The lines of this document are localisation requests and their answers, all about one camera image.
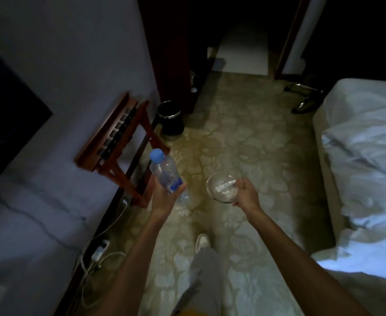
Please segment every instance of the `gray pants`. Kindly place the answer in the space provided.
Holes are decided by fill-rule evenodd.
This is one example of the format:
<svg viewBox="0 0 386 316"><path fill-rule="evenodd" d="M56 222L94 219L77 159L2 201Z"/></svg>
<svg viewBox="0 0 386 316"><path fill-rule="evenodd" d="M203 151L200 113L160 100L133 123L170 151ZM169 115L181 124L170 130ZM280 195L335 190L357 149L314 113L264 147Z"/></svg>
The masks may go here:
<svg viewBox="0 0 386 316"><path fill-rule="evenodd" d="M222 275L219 254L202 248L190 265L190 287L180 297L171 316L180 311L196 311L209 316L221 315Z"/></svg>

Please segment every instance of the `person's left arm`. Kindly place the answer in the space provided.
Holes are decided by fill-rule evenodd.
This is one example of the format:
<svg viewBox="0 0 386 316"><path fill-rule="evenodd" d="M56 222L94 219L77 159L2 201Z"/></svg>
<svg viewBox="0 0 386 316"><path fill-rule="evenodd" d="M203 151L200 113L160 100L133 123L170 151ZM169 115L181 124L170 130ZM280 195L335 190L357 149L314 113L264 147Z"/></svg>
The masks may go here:
<svg viewBox="0 0 386 316"><path fill-rule="evenodd" d="M117 271L109 291L102 298L92 316L137 315L156 238L171 213L177 197L186 187L184 183L177 191L169 194L158 180L155 180L149 219L129 255Z"/></svg>

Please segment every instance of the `white plastic stick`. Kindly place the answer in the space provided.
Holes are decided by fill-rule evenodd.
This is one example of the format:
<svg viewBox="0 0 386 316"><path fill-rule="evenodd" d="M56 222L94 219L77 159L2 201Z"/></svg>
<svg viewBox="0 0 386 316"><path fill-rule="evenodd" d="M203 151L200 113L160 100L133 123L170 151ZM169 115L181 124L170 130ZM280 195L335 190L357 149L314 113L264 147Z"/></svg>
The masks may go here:
<svg viewBox="0 0 386 316"><path fill-rule="evenodd" d="M225 190L227 187L229 187L231 185L234 185L235 182L236 182L236 180L232 180L232 181L226 182L226 183L224 183L222 185L216 186L215 189L217 190L218 193L220 193L223 190Z"/></svg>

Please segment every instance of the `shoe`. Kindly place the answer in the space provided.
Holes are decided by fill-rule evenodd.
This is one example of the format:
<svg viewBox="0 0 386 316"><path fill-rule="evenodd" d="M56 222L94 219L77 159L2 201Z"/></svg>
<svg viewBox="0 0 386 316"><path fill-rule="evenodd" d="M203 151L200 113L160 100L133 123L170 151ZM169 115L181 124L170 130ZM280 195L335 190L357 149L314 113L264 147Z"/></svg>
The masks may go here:
<svg viewBox="0 0 386 316"><path fill-rule="evenodd" d="M200 234L196 241L196 254L204 247L211 247L211 241L206 234Z"/></svg>

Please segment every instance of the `trash can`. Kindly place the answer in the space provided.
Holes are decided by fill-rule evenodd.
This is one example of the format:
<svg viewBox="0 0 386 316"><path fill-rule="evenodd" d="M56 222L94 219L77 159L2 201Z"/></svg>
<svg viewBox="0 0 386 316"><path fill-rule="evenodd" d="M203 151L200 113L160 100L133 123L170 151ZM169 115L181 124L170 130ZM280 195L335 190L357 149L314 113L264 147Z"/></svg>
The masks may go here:
<svg viewBox="0 0 386 316"><path fill-rule="evenodd" d="M162 124L162 132L167 136L180 135L184 131L181 108L174 101L165 101L158 106L158 115Z"/></svg>

